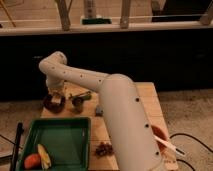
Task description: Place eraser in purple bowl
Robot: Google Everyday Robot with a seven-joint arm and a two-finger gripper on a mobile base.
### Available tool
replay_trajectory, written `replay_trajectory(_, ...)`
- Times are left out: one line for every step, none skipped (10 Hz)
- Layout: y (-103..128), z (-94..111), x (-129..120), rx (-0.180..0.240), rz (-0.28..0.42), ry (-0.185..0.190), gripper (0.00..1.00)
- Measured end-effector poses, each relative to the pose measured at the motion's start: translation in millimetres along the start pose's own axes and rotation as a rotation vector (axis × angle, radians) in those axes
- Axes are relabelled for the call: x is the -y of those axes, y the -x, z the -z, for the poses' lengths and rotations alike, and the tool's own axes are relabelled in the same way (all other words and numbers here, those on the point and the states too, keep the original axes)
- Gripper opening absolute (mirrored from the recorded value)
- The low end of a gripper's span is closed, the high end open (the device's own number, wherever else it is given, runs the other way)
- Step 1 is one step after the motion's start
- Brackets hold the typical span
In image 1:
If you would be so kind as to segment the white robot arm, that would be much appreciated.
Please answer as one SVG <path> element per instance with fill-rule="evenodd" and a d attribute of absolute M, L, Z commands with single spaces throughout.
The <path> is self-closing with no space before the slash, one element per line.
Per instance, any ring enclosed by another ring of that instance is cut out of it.
<path fill-rule="evenodd" d="M 70 67 L 60 51 L 42 59 L 39 69 L 48 88 L 60 88 L 66 80 L 98 94 L 120 171 L 167 171 L 136 84 L 129 77 Z"/>

